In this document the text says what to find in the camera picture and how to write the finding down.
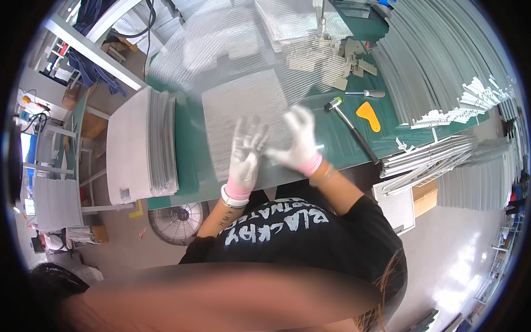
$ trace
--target white glove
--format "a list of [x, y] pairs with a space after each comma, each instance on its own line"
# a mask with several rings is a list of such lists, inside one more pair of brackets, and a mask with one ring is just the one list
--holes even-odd
[[248, 201], [258, 178], [260, 150], [267, 140], [268, 127], [255, 117], [248, 122], [238, 119], [234, 131], [230, 156], [229, 180], [221, 188], [221, 197], [229, 205], [240, 205]]
[[265, 155], [306, 176], [312, 175], [322, 161], [315, 146], [315, 120], [312, 112], [303, 106], [292, 106], [284, 120], [293, 133], [293, 143], [288, 151], [267, 149]]

